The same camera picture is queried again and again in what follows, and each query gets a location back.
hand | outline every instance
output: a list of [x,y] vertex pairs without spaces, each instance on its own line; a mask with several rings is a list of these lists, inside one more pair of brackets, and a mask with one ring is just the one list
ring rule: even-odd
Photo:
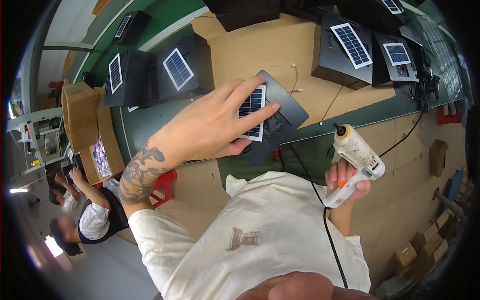
[[237,138],[280,108],[274,102],[237,118],[240,105],[263,82],[262,76],[234,80],[195,100],[155,133],[148,146],[161,151],[172,168],[188,160],[240,154],[251,141]]
[[55,182],[61,186],[64,186],[67,184],[67,179],[65,178],[65,175],[63,174],[55,174]]
[[73,168],[70,170],[70,177],[73,180],[73,183],[75,183],[76,186],[81,185],[82,183],[85,183],[84,178],[82,176],[82,172],[80,171],[79,168]]
[[[325,181],[327,182],[328,193],[333,192],[338,187],[339,181],[349,180],[353,176],[353,167],[343,157],[338,163],[333,163],[330,170],[325,172]],[[349,200],[357,200],[370,193],[370,180],[362,180],[357,182],[357,190],[348,197],[345,202]]]

solar panel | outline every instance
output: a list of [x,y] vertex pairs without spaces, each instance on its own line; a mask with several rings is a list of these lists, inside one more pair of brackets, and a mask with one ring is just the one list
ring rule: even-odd
[[[237,112],[237,118],[243,118],[263,108],[265,106],[265,91],[266,85],[259,85],[242,103]],[[263,127],[264,123],[262,122],[241,135],[239,138],[247,138],[252,141],[261,142],[263,138]]]
[[402,13],[398,6],[392,0],[382,0],[385,6],[390,10],[392,14]]
[[350,23],[331,26],[330,29],[342,44],[355,69],[373,63],[368,51]]
[[112,95],[122,85],[123,79],[121,75],[120,53],[117,53],[112,61],[108,64],[108,74],[110,78],[110,88]]
[[115,37],[121,37],[121,34],[123,33],[123,30],[127,26],[128,21],[130,20],[132,16],[131,15],[126,15],[123,20],[120,23],[120,27],[117,30],[117,33],[115,34]]
[[411,63],[407,50],[402,43],[383,44],[392,66]]
[[163,66],[167,70],[170,79],[177,91],[179,91],[186,83],[193,77],[193,72],[188,66],[187,62],[180,54],[178,48],[170,53],[170,55],[163,61]]

finger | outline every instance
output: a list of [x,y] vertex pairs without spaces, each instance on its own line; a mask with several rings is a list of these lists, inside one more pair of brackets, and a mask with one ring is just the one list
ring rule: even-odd
[[254,113],[251,113],[245,117],[239,119],[239,125],[237,126],[236,136],[242,135],[248,130],[252,129],[258,124],[262,123],[269,117],[273,116],[278,109],[280,108],[280,103],[274,102],[264,108],[257,110]]
[[350,180],[350,178],[352,178],[353,173],[355,173],[355,171],[353,170],[353,166],[351,164],[347,164],[347,180]]
[[338,183],[336,180],[330,180],[331,175],[330,175],[330,170],[327,170],[325,172],[325,182],[327,183],[327,189],[329,191],[336,189],[338,187]]
[[265,78],[263,76],[254,76],[245,80],[235,87],[234,91],[226,99],[225,104],[228,104],[236,112],[245,99],[264,82]]
[[239,86],[244,80],[237,79],[227,82],[220,88],[213,90],[209,94],[203,96],[203,99],[216,99],[218,102],[223,103],[232,94],[232,92]]
[[330,167],[330,177],[328,179],[325,179],[325,180],[328,180],[330,182],[332,182],[332,184],[335,184],[336,183],[336,180],[337,180],[337,174],[336,174],[336,170],[338,168],[338,163],[333,163],[332,166]]
[[227,146],[225,146],[222,150],[220,150],[215,157],[220,158],[224,156],[231,156],[231,155],[239,155],[246,146],[250,145],[252,141],[249,139],[238,139],[235,140]]
[[347,179],[347,164],[348,162],[341,157],[338,160],[338,167],[336,168],[338,181],[343,182]]

red stool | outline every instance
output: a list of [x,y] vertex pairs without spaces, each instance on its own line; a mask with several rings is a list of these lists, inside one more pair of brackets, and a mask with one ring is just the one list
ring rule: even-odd
[[[163,173],[160,177],[158,177],[155,185],[153,186],[152,193],[150,194],[151,197],[155,198],[158,202],[153,205],[153,208],[157,208],[163,203],[167,202],[168,200],[175,199],[175,196],[172,194],[172,183],[177,179],[177,172],[175,169],[168,171],[167,173]],[[95,188],[99,189],[103,186],[103,182],[97,183],[94,185]],[[165,186],[165,198],[162,199],[155,195],[153,191],[158,190],[162,186]]]

fluorescent light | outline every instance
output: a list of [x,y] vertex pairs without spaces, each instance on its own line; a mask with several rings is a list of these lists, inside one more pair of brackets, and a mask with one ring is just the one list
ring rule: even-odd
[[10,103],[10,100],[8,100],[8,111],[10,112],[10,119],[15,119],[16,116],[13,115],[12,104]]
[[57,257],[63,253],[63,249],[55,242],[55,239],[50,235],[45,237],[45,244],[47,244],[48,249],[52,252],[53,257]]
[[28,192],[27,189],[10,189],[10,192],[11,193],[15,193],[15,192]]

